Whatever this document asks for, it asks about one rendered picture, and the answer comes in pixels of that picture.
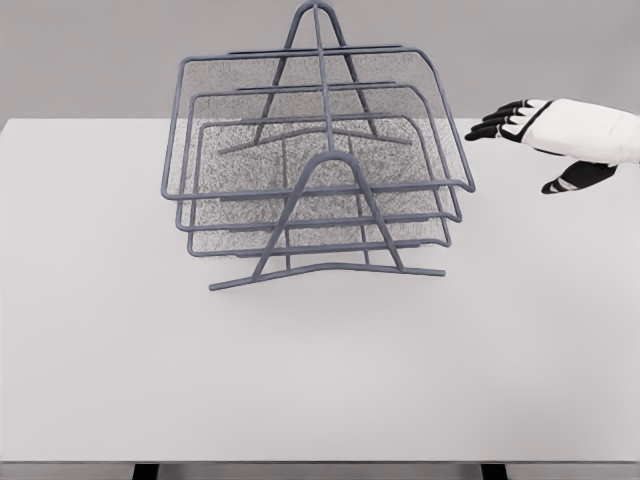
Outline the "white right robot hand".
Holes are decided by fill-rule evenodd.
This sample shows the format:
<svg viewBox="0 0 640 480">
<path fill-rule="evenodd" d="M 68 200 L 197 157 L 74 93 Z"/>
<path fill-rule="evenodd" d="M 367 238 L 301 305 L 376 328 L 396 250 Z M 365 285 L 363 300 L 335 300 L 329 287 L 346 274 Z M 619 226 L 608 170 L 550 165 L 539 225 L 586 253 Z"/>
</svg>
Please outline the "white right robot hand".
<svg viewBox="0 0 640 480">
<path fill-rule="evenodd" d="M 544 195 L 583 190 L 611 178 L 626 160 L 632 113 L 577 100 L 522 99 L 484 116 L 464 139 L 503 139 L 575 160 L 541 187 Z"/>
</svg>

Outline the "medium grey mesh file tray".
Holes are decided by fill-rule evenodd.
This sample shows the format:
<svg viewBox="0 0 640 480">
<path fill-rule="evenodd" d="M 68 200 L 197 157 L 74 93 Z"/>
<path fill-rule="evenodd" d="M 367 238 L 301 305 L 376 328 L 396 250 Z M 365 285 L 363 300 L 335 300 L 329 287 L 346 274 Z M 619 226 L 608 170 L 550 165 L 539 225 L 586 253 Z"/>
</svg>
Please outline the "medium grey mesh file tray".
<svg viewBox="0 0 640 480">
<path fill-rule="evenodd" d="M 402 236 L 460 217 L 473 185 L 440 97 L 407 82 L 197 92 L 179 107 L 166 194 L 192 233 L 367 235 L 378 211 Z"/>
</svg>

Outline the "large grey mesh file tray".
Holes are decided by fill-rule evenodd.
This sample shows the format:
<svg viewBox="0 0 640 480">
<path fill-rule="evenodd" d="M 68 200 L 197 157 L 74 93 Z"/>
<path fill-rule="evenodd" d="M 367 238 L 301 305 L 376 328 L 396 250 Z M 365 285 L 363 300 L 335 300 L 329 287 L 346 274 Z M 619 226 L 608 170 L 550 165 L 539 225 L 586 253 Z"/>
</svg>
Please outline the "large grey mesh file tray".
<svg viewBox="0 0 640 480">
<path fill-rule="evenodd" d="M 446 187 L 475 191 L 466 154 L 439 73 L 420 49 L 400 45 L 285 48 L 240 51 L 181 61 L 161 194 L 167 200 L 204 200 L 194 186 L 196 148 L 209 127 L 247 126 L 248 140 L 231 151 L 270 142 L 267 126 L 292 123 L 288 137 L 324 136 L 324 153 L 337 157 L 338 136 L 397 144 L 382 119 L 401 119 L 417 130 L 425 181 L 382 182 L 377 192 Z"/>
</svg>

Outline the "small grey mesh file tray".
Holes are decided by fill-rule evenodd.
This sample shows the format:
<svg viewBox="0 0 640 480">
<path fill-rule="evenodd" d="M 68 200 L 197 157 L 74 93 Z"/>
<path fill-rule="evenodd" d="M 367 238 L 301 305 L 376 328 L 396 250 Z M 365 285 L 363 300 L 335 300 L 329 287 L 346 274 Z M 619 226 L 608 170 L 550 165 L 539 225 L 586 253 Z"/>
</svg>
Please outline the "small grey mesh file tray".
<svg viewBox="0 0 640 480">
<path fill-rule="evenodd" d="M 400 184 L 443 179 L 439 151 L 425 119 L 380 118 L 372 120 L 378 137 L 367 120 L 343 120 L 335 125 L 335 147 L 353 154 L 366 180 L 373 185 Z M 327 138 L 320 122 L 266 124 L 257 145 L 251 143 L 258 126 L 206 126 L 193 132 L 189 152 L 186 188 L 189 193 L 240 193 L 291 188 L 302 168 L 314 155 L 325 151 Z M 337 161 L 321 164 L 311 176 L 309 187 L 352 186 L 350 169 Z M 446 187 L 438 190 L 375 192 L 374 198 L 384 216 L 437 213 L 436 192 L 443 210 L 451 211 Z M 182 214 L 194 226 L 222 226 L 275 222 L 285 199 L 269 198 L 241 201 L 196 200 L 190 212 Z M 318 220 L 369 216 L 361 196 L 303 196 L 291 219 Z M 444 240 L 442 223 L 437 219 L 412 220 L 388 224 L 395 240 Z M 261 250 L 270 233 L 265 230 L 234 232 L 197 231 L 193 250 L 197 253 L 231 250 Z M 319 229 L 294 228 L 276 247 L 308 247 L 321 244 L 382 242 L 375 224 Z"/>
</svg>

